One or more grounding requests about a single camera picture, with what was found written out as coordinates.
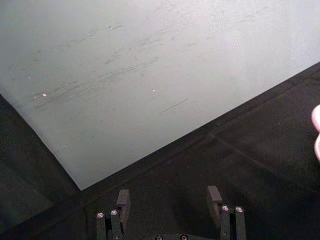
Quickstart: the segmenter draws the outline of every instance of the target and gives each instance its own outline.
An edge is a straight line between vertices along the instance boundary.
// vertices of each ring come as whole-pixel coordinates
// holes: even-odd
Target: black mount
[[[245,210],[241,206],[223,205],[216,186],[207,187],[207,204],[215,226],[220,228],[220,240],[246,240]],[[96,239],[121,240],[126,231],[130,211],[129,190],[119,192],[116,206],[108,214],[96,214]],[[213,240],[185,233],[158,234],[145,240]]]

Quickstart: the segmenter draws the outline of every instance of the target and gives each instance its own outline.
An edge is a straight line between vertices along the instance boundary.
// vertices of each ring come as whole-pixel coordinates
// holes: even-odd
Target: black surface
[[[249,240],[320,239],[320,167],[311,123],[320,104],[318,76],[320,63],[1,239],[95,239],[96,213],[111,210],[120,189],[130,190],[125,239],[161,233],[217,238],[207,207],[210,185],[227,204],[244,207]]]
[[[54,155],[0,95],[0,233],[78,192]]]

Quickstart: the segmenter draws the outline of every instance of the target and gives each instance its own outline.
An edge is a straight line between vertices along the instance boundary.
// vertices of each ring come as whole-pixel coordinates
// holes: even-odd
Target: scratched surface
[[[4,0],[0,93],[84,189],[320,61],[320,3]]]

